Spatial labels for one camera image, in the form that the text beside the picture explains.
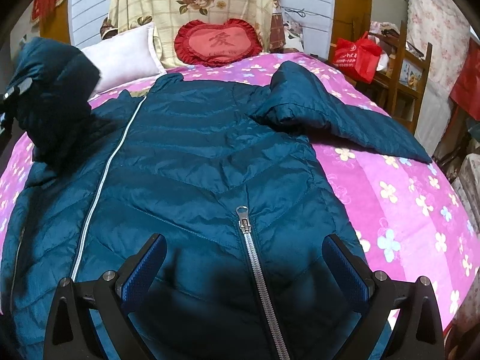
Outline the teal quilted down jacket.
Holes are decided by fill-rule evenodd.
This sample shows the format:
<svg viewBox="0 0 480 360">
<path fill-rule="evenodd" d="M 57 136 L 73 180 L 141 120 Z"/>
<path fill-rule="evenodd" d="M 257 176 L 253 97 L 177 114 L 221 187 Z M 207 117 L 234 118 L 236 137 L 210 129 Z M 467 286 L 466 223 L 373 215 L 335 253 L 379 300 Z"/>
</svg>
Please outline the teal quilted down jacket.
<svg viewBox="0 0 480 360">
<path fill-rule="evenodd" d="M 1 260 L 1 357 L 41 359 L 63 278 L 118 269 L 155 233 L 166 258 L 133 323 L 157 359 L 331 359 L 358 320 L 322 257 L 363 250 L 311 145 L 331 136 L 427 164 L 388 116 L 285 61 L 264 86 L 159 77 L 92 108 L 98 69 L 35 38 L 10 112 L 33 164 Z"/>
</svg>

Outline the pink floral bed sheet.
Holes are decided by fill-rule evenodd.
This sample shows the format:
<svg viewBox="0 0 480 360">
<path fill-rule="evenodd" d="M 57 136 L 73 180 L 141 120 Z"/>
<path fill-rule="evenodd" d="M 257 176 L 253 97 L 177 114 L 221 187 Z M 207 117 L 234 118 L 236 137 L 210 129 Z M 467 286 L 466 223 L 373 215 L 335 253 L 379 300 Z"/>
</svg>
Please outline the pink floral bed sheet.
<svg viewBox="0 0 480 360">
<path fill-rule="evenodd" d="M 301 53 L 260 55 L 226 67 L 178 67 L 186 80 L 238 81 L 265 86 L 282 62 L 315 74 L 342 102 L 385 112 L 344 75 Z M 1 256 L 9 217 L 32 166 L 33 144 L 18 139 L 1 175 Z M 479 239 L 459 195 L 434 163 L 362 154 L 346 143 L 314 144 L 316 157 L 345 205 L 369 266 L 392 279 L 430 278 L 445 329 L 466 298 L 479 269 Z"/>
</svg>

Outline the red Chinese knot hanging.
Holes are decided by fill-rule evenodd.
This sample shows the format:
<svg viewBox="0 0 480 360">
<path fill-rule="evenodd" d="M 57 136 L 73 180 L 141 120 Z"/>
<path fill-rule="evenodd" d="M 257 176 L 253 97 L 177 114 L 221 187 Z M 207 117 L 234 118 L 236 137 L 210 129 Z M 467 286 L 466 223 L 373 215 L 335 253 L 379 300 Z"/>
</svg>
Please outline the red Chinese knot hanging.
<svg viewBox="0 0 480 360">
<path fill-rule="evenodd" d="M 47 20 L 64 0 L 34 0 L 31 21 L 34 24 Z"/>
</svg>

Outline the white pillow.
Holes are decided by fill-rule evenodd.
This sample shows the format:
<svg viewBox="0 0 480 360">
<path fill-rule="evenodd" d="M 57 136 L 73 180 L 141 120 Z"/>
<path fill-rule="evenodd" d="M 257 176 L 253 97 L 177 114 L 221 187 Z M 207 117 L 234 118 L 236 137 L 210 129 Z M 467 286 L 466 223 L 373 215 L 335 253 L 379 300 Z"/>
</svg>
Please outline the white pillow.
<svg viewBox="0 0 480 360">
<path fill-rule="evenodd" d="M 149 23 L 81 49 L 100 71 L 93 94 L 144 77 L 165 74 L 155 50 L 154 34 L 155 26 Z"/>
</svg>

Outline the cream floral rose quilt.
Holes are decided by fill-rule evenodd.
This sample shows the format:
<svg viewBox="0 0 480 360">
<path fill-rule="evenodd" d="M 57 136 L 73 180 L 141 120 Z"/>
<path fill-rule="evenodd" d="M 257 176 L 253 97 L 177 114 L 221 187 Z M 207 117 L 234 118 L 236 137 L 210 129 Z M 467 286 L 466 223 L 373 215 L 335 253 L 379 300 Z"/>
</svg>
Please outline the cream floral rose quilt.
<svg viewBox="0 0 480 360">
<path fill-rule="evenodd" d="M 178 30 L 192 20 L 223 24 L 229 19 L 246 21 L 255 30 L 264 52 L 271 47 L 272 15 L 278 0 L 111 0 L 104 20 L 106 33 L 119 33 L 154 24 L 154 49 L 165 68 L 182 66 L 174 50 Z"/>
</svg>

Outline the wooden shelf rack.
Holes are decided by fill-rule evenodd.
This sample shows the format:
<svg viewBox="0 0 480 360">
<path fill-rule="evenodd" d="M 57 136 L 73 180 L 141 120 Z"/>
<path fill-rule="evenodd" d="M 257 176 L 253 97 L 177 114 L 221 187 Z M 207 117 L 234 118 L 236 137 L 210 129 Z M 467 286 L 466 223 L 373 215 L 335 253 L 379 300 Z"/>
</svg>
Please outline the wooden shelf rack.
<svg viewBox="0 0 480 360">
<path fill-rule="evenodd" d="M 389 65 L 385 72 L 376 72 L 371 83 L 357 82 L 355 87 L 407 130 L 415 133 L 433 45 L 428 43 L 424 54 L 416 48 L 408 49 L 407 24 L 404 21 L 397 36 L 383 33 L 370 35 L 390 47 Z"/>
</svg>

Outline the red heart-shaped cushion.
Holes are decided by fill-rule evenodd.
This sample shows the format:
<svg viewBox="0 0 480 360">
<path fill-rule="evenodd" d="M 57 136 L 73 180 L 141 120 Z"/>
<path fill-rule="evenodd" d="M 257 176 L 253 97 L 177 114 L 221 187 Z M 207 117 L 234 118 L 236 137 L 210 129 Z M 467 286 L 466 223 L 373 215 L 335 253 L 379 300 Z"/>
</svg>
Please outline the red heart-shaped cushion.
<svg viewBox="0 0 480 360">
<path fill-rule="evenodd" d="M 221 67 L 259 55 L 263 47 L 256 30 L 242 19 L 229 19 L 224 24 L 192 20 L 180 27 L 174 50 L 183 63 Z"/>
</svg>

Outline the red shopping bag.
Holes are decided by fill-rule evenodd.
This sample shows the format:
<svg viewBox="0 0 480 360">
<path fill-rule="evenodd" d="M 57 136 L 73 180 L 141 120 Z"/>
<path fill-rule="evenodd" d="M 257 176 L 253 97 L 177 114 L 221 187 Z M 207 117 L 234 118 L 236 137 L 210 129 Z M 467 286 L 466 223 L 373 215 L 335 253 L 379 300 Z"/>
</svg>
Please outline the red shopping bag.
<svg viewBox="0 0 480 360">
<path fill-rule="evenodd" d="M 370 84 L 374 80 L 383 49 L 368 39 L 365 32 L 358 40 L 338 38 L 332 64 L 345 76 Z"/>
</svg>

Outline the pink floral curtain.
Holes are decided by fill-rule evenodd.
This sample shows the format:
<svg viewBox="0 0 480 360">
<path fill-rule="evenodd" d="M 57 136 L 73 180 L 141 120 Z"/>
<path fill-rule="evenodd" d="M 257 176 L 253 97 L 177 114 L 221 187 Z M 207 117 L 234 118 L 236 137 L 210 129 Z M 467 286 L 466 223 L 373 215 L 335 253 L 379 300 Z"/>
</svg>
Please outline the pink floral curtain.
<svg viewBox="0 0 480 360">
<path fill-rule="evenodd" d="M 453 0 L 408 0 L 408 41 L 432 46 L 429 80 L 451 92 L 465 63 L 470 23 Z"/>
</svg>

